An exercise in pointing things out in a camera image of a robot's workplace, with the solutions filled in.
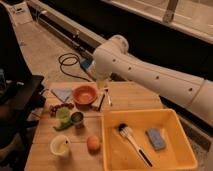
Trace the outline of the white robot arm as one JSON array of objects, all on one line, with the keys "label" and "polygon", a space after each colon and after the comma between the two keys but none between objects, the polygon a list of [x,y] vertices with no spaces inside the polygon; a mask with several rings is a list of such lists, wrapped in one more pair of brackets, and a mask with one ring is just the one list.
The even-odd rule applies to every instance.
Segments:
[{"label": "white robot arm", "polygon": [[185,108],[213,127],[213,81],[144,62],[128,53],[125,37],[114,35],[93,52],[100,79],[111,73],[134,81]]}]

